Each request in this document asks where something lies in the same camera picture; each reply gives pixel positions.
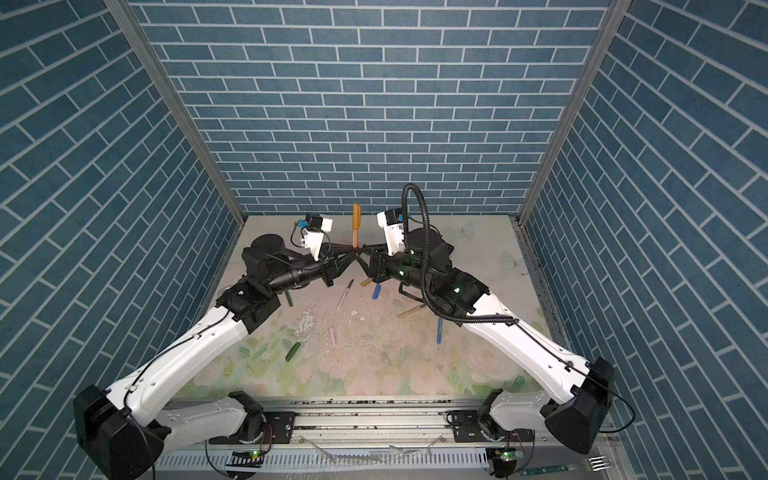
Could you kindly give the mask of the brown pen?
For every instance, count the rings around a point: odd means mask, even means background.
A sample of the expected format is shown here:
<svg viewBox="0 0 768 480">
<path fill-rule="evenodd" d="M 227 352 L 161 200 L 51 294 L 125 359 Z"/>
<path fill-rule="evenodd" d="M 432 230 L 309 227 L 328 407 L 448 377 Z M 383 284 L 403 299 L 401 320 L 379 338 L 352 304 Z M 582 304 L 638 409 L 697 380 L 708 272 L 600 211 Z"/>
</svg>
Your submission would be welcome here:
<svg viewBox="0 0 768 480">
<path fill-rule="evenodd" d="M 353 204 L 353 217 L 352 217 L 352 234 L 353 234 L 353 247 L 359 247 L 359 229 L 361 225 L 361 206 L 357 203 Z"/>
</svg>

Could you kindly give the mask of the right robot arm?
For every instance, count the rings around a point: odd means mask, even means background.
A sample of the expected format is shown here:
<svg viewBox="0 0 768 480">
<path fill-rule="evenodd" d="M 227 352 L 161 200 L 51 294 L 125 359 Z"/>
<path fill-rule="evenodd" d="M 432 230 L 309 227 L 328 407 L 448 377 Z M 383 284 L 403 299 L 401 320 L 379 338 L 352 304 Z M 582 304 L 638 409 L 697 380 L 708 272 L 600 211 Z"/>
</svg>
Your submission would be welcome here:
<svg viewBox="0 0 768 480">
<path fill-rule="evenodd" d="M 618 396 L 614 366 L 601 357 L 587 360 L 547 338 L 485 283 L 454 267 L 452 248 L 439 236 L 424 229 L 414 235 L 416 245 L 397 252 L 384 244 L 364 246 L 369 277 L 418 289 L 418 301 L 437 317 L 466 328 L 521 366 L 548 395 L 537 408 L 546 430 L 570 450 L 588 453 Z"/>
</svg>

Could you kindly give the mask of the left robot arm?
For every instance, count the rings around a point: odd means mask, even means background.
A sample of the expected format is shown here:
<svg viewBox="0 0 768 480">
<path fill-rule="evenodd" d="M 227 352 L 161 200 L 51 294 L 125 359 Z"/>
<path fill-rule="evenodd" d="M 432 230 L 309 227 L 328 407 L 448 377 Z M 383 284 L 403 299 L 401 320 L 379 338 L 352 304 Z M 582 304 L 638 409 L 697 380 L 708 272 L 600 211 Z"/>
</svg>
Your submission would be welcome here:
<svg viewBox="0 0 768 480">
<path fill-rule="evenodd" d="M 176 412 L 165 407 L 188 381 L 276 312 L 280 293 L 317 279 L 332 285 L 359 253 L 330 244 L 302 254 L 277 234 L 257 237 L 242 252 L 245 274 L 187 333 L 109 387 L 90 385 L 75 397 L 79 447 L 107 478 L 136 479 L 161 456 L 195 443 L 218 437 L 263 441 L 264 409 L 243 391 Z"/>
</svg>

